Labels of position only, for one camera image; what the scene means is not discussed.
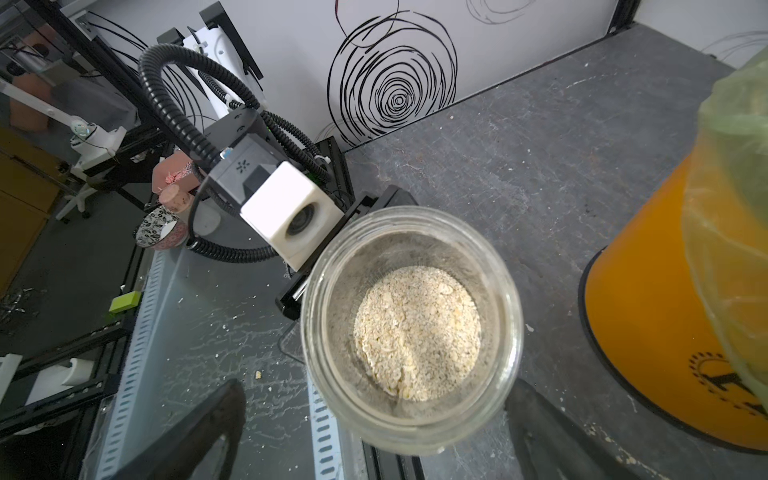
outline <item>gray work surface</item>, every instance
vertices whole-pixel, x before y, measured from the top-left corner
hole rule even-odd
[[[592,45],[346,155],[357,192],[396,184],[465,220],[505,259],[527,326],[520,377],[643,478],[765,478],[629,397],[578,316],[587,262],[688,155],[731,69],[649,28]],[[521,478],[505,417],[423,458],[427,478]]]
[[[636,27],[346,155],[358,194],[397,184],[494,244],[528,326],[520,376],[585,431],[598,432],[595,441],[611,454],[632,458],[643,478],[764,478],[768,471],[768,458],[693,439],[633,401],[590,349],[577,309],[582,269],[690,151],[698,105],[729,72]],[[238,228],[214,240],[253,246],[257,235]],[[276,346],[290,324],[273,305],[283,264],[180,255],[161,318],[163,358],[155,353],[147,364],[161,382],[152,414],[141,420],[149,430],[132,454],[225,379],[238,378],[248,410],[232,478],[312,478],[304,369]],[[422,464],[433,479],[521,477],[503,414]]]

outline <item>plastic bag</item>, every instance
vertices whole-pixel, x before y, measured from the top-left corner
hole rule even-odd
[[[768,406],[768,48],[701,105],[682,230],[714,331]]]

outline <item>perforated metal strip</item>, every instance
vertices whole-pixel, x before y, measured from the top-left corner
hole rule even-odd
[[[165,257],[165,252],[155,253],[152,267],[147,275],[146,287],[141,296],[141,306],[136,317],[136,326],[131,336],[131,346],[128,348],[128,357],[125,360],[123,376],[120,380],[120,389],[113,403],[114,411],[96,470],[95,478],[97,480],[111,477],[118,471],[120,465],[125,434],[131,421],[138,386],[141,383],[141,377],[147,363],[149,343],[154,332],[157,311],[163,299],[161,277]]]
[[[312,454],[315,459],[315,480],[344,479],[341,465],[339,426],[323,397],[312,384],[309,372],[306,386],[310,393],[310,425],[312,426]]]

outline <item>glass jar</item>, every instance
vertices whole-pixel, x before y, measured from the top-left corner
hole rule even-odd
[[[353,341],[358,307],[387,273],[443,269],[469,291],[480,351],[462,384],[419,402],[384,392],[366,375]],[[482,427],[517,376],[523,317],[515,283],[491,244],[461,220],[426,207],[389,207],[339,232],[320,255],[302,305],[302,344],[315,387],[341,424],[390,452],[429,455]]]

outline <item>wooden cabinet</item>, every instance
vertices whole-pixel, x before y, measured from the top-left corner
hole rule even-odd
[[[35,244],[48,221],[59,189],[9,155],[23,158],[45,173],[64,181],[59,159],[34,147],[13,131],[0,128],[0,296]]]

